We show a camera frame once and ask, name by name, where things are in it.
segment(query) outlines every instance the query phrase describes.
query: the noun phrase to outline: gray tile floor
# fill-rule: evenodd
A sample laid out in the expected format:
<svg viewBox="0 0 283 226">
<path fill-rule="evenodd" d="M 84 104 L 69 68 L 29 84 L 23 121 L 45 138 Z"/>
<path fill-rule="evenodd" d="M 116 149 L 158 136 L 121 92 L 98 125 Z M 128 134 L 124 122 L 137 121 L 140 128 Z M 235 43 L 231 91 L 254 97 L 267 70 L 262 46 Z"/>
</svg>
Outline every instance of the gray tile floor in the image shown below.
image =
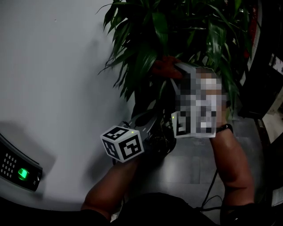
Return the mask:
<svg viewBox="0 0 283 226">
<path fill-rule="evenodd" d="M 234 117 L 232 121 L 236 139 L 243 147 L 252 170 L 256 187 L 256 202 L 265 192 L 264 157 L 260 138 L 253 119 Z M 200 207 L 216 170 L 213 150 L 209 139 L 179 139 L 175 149 L 164 161 L 143 177 L 136 178 L 129 196 L 149 192 L 163 192 L 184 199 L 192 207 Z M 224 185 L 219 176 L 209 197 L 224 197 Z M 214 198 L 205 208 L 221 206 Z M 215 223 L 220 224 L 219 210 L 206 212 Z"/>
</svg>

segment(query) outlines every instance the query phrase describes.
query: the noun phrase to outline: pixelated blurred object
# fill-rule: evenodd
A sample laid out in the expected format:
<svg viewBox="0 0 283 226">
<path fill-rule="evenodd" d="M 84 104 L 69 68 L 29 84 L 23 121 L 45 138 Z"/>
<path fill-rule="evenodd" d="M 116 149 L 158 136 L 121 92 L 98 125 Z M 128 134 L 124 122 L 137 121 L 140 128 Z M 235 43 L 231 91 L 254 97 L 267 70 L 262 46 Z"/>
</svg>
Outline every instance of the pixelated blurred object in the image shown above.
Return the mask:
<svg viewBox="0 0 283 226">
<path fill-rule="evenodd" d="M 175 138 L 215 137 L 217 106 L 226 98 L 220 80 L 211 69 L 186 63 L 175 66 L 184 75 L 180 81 L 171 79 L 176 93 L 176 112 L 172 113 Z"/>
</svg>

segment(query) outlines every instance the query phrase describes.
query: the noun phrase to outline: black and white marker pattern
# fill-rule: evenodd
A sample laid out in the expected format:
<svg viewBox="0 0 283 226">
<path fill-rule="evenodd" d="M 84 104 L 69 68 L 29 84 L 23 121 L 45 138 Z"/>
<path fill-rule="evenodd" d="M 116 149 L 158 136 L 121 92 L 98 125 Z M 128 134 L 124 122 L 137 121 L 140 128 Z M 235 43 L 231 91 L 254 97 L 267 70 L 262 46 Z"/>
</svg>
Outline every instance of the black and white marker pattern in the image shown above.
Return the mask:
<svg viewBox="0 0 283 226">
<path fill-rule="evenodd" d="M 113 143 L 107 141 L 107 140 L 104 140 L 104 139 L 102 139 L 102 141 L 103 141 L 103 144 L 104 144 L 104 146 L 105 146 L 106 152 L 107 152 L 110 156 L 112 156 L 112 157 L 114 157 L 114 158 L 120 160 L 119 155 L 118 155 L 118 153 L 117 153 L 117 150 L 116 150 L 116 148 L 115 148 L 115 145 L 114 145 Z"/>
<path fill-rule="evenodd" d="M 190 133 L 197 134 L 213 134 L 215 127 L 213 126 L 213 118 L 216 112 L 209 107 L 200 107 L 200 111 L 196 111 L 195 117 L 191 120 L 190 111 L 177 113 L 176 135 L 186 135 Z"/>
<path fill-rule="evenodd" d="M 142 151 L 138 135 L 120 142 L 119 147 L 125 160 Z"/>
<path fill-rule="evenodd" d="M 115 127 L 114 129 L 110 130 L 109 132 L 105 133 L 103 136 L 111 139 L 111 140 L 116 140 L 122 135 L 124 135 L 126 132 L 129 130 L 126 128 L 120 128 L 120 127 Z"/>
</svg>

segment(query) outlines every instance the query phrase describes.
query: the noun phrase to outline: green light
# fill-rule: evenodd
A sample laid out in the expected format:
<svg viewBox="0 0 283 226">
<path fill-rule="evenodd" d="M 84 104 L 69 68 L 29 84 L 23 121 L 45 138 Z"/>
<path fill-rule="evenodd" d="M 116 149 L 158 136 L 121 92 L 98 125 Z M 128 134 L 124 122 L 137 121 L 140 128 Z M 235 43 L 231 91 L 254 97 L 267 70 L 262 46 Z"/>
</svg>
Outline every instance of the green light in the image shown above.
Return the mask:
<svg viewBox="0 0 283 226">
<path fill-rule="evenodd" d="M 19 169 L 19 171 L 18 171 L 18 174 L 19 174 L 19 179 L 21 179 L 21 180 L 25 180 L 26 178 L 27 178 L 27 174 L 28 174 L 29 172 L 27 172 L 25 169 L 23 169 L 23 168 L 21 168 L 21 169 Z"/>
</svg>

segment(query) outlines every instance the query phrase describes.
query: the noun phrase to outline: white wall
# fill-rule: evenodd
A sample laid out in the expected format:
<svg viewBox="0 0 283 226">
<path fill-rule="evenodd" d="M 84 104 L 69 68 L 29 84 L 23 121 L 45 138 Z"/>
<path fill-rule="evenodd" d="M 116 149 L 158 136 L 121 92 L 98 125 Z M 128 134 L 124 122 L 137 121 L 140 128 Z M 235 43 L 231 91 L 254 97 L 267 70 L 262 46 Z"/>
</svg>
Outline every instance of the white wall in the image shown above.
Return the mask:
<svg viewBox="0 0 283 226">
<path fill-rule="evenodd" d="M 43 166 L 31 193 L 0 179 L 0 196 L 37 208 L 77 210 L 111 166 L 99 136 L 128 119 L 97 76 L 111 51 L 103 33 L 111 0 L 0 0 L 0 132 Z"/>
</svg>

